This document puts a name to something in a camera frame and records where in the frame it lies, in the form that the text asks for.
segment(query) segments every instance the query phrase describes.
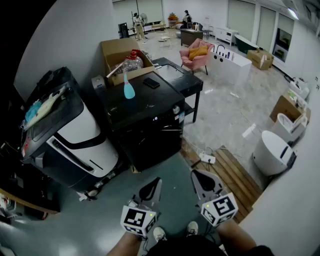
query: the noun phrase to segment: wooden floor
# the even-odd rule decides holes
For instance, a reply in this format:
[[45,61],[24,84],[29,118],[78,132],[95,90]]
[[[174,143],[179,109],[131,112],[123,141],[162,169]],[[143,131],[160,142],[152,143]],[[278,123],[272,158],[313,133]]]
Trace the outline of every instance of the wooden floor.
[[228,192],[232,192],[235,197],[239,211],[234,220],[240,223],[252,211],[252,205],[262,194],[262,190],[226,147],[223,145],[220,148],[223,149],[212,153],[215,157],[214,164],[200,161],[186,141],[182,144],[181,154],[194,169],[220,177]]

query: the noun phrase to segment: cardboard box on floor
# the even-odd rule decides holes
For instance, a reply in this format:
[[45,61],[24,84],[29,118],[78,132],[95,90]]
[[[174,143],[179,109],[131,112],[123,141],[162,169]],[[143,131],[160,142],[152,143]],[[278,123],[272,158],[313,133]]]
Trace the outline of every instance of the cardboard box on floor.
[[[282,113],[286,115],[291,120],[291,122],[294,122],[303,114],[303,112],[303,108],[299,106],[296,107],[296,103],[290,98],[290,90],[286,90],[275,104],[270,114],[270,118],[272,119],[272,121],[276,122],[278,114]],[[311,118],[311,110],[308,107],[306,109],[306,118],[307,123],[309,123]]]
[[260,70],[268,70],[274,62],[272,54],[259,48],[256,50],[248,50],[246,58],[252,61],[252,65]]
[[[112,71],[116,64],[122,63],[133,49],[140,50],[137,41],[133,38],[114,39],[101,42],[102,52],[105,63],[106,75]],[[156,69],[151,61],[142,52],[138,56],[143,61],[143,68],[126,73],[128,80],[155,71]],[[109,79],[110,85],[119,85],[124,82],[124,74],[112,75]]]

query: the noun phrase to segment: blue spray bottle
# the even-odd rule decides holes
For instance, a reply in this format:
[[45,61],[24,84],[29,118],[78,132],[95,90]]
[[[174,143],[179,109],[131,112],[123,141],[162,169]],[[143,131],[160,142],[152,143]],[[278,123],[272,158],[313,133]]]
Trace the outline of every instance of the blue spray bottle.
[[127,74],[124,73],[124,96],[127,99],[132,99],[136,95],[134,88],[128,82]]

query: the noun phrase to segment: white sneaker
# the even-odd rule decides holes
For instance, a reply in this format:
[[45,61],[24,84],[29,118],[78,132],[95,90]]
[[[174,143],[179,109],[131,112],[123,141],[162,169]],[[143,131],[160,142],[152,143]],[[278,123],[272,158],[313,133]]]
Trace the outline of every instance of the white sneaker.
[[196,223],[195,221],[191,221],[188,224],[188,227],[186,228],[186,236],[193,236],[193,235],[197,235],[198,234],[198,223]]
[[165,231],[164,231],[161,227],[159,227],[159,226],[157,226],[157,227],[153,230],[153,236],[154,236],[154,239],[156,240],[157,243],[158,243],[160,240],[167,241]]

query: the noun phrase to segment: gray floor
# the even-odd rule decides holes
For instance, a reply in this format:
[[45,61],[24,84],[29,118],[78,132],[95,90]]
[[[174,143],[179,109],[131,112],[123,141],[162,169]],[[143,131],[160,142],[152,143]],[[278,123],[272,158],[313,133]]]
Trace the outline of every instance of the gray floor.
[[[181,46],[181,41],[176,37],[175,32],[175,29],[167,29],[165,32],[149,33],[148,40],[139,41],[139,46],[142,50],[149,52],[153,60],[165,57],[181,65],[179,50],[187,47]],[[158,40],[163,36],[170,37],[170,41],[159,42]],[[209,40],[205,36],[203,39],[209,43],[218,42],[227,49],[245,56],[236,46],[230,46],[220,40],[216,41],[212,36]],[[252,66],[248,80],[242,86],[235,86],[211,77],[209,66],[208,72],[209,75],[206,75],[204,67],[194,72],[195,76],[203,80],[203,91],[196,122],[192,123],[192,115],[185,118],[184,137],[198,154],[204,150],[209,154],[211,150],[207,147],[215,150],[225,145],[257,184],[265,188],[268,179],[256,168],[251,155],[261,132],[272,127],[273,122],[269,115],[289,83],[274,67],[261,71]],[[239,98],[232,96],[230,92],[238,95]],[[188,97],[186,102],[193,106],[195,95]],[[256,124],[256,128],[244,138],[242,134],[253,124]]]
[[[199,233],[204,233],[207,222],[195,207],[198,198],[189,166],[177,153],[142,173],[121,173],[96,201],[80,202],[73,190],[58,186],[61,213],[43,221],[0,222],[0,242],[17,256],[105,256],[124,234],[120,226],[123,206],[143,183],[156,177],[162,179],[162,193],[161,216],[155,226],[163,227],[167,237],[173,238],[183,236],[188,223],[196,220]],[[152,231],[148,248],[155,244]]]

